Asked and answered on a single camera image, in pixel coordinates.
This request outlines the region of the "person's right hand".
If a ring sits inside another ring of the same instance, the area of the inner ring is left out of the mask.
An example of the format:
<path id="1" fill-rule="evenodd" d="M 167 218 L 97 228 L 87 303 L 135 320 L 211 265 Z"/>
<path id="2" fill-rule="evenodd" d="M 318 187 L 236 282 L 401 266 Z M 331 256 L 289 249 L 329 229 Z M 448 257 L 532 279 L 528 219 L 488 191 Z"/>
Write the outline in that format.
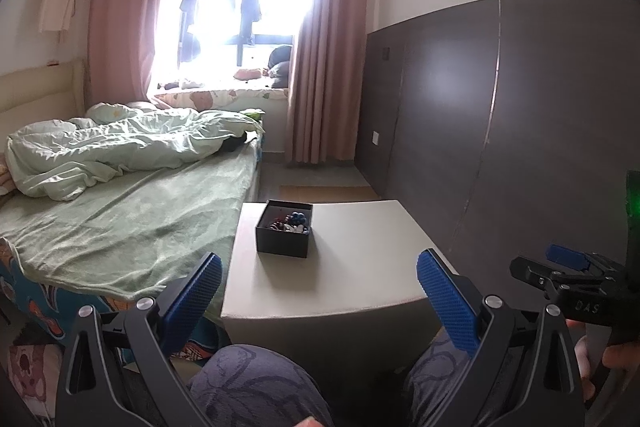
<path id="1" fill-rule="evenodd" d="M 567 426 L 639 424 L 639 323 L 566 321 L 560 334 L 567 389 L 552 392 Z"/>

